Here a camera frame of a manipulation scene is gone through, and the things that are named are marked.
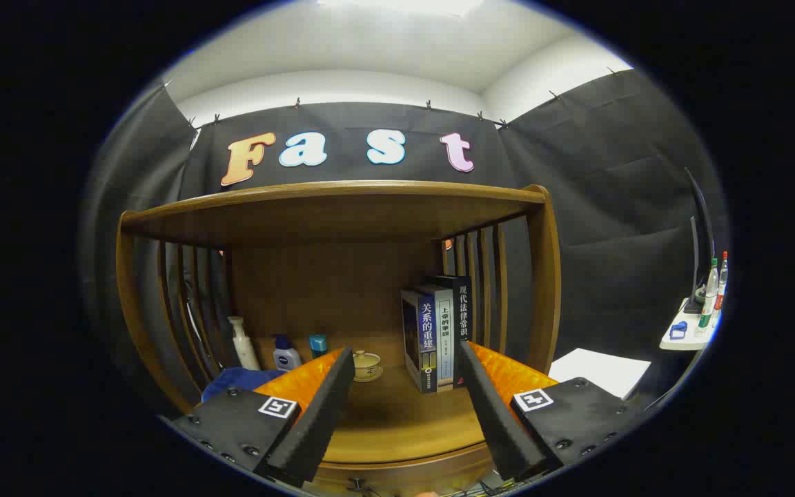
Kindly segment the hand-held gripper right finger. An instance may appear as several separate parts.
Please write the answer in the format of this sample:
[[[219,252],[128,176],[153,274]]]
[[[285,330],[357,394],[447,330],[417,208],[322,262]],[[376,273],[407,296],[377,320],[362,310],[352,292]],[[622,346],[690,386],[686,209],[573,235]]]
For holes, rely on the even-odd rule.
[[[644,414],[584,377],[558,382],[474,342],[461,342],[457,353],[502,479],[520,482],[586,460]]]

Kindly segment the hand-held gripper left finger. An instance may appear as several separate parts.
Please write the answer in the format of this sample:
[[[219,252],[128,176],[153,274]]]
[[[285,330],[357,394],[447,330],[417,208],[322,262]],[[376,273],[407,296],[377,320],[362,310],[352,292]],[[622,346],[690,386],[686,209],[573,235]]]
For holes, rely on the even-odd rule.
[[[228,387],[171,430],[237,471],[302,487],[315,478],[353,384],[342,347],[253,390]]]

